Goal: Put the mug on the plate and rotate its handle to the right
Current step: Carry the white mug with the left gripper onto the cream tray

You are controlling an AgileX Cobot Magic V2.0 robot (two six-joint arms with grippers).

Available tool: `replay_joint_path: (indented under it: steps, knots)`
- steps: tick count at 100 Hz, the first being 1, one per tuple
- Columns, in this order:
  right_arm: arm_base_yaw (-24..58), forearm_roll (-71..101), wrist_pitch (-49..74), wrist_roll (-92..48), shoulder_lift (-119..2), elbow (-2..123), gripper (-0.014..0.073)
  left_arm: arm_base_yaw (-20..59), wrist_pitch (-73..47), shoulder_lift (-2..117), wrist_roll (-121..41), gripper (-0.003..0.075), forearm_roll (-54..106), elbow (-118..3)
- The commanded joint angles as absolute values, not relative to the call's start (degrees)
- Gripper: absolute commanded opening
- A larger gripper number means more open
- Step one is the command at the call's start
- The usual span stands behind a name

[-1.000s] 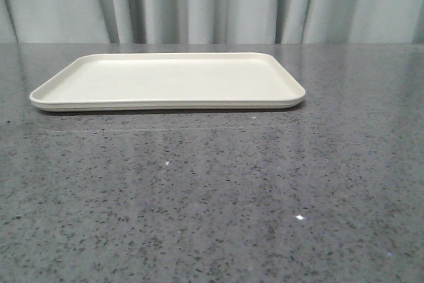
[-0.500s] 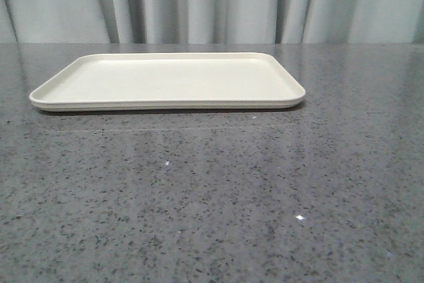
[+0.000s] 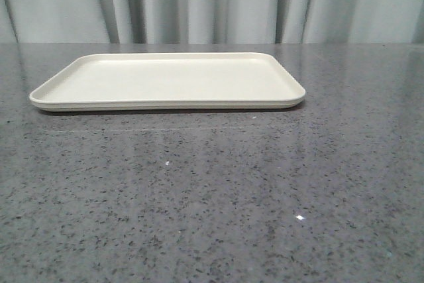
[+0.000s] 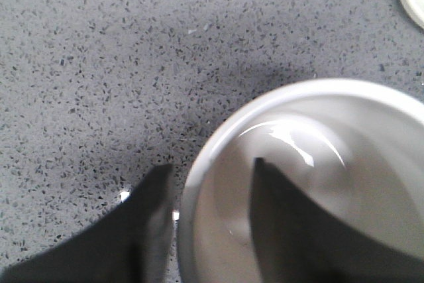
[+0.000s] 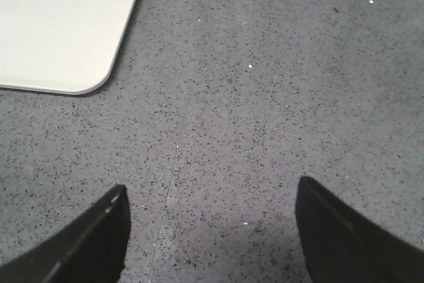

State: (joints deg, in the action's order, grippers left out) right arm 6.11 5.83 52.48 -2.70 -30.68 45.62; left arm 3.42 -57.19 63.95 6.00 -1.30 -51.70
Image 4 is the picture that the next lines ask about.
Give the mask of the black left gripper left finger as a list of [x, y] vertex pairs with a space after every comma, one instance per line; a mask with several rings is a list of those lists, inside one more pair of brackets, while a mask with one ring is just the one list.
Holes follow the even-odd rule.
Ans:
[[171, 164], [153, 167], [105, 217], [8, 267], [2, 282], [163, 282], [172, 242]]

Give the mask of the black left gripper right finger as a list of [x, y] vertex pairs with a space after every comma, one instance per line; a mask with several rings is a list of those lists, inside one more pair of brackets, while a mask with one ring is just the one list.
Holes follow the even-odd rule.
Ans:
[[262, 282], [422, 282], [423, 261], [331, 215], [256, 158], [250, 230]]

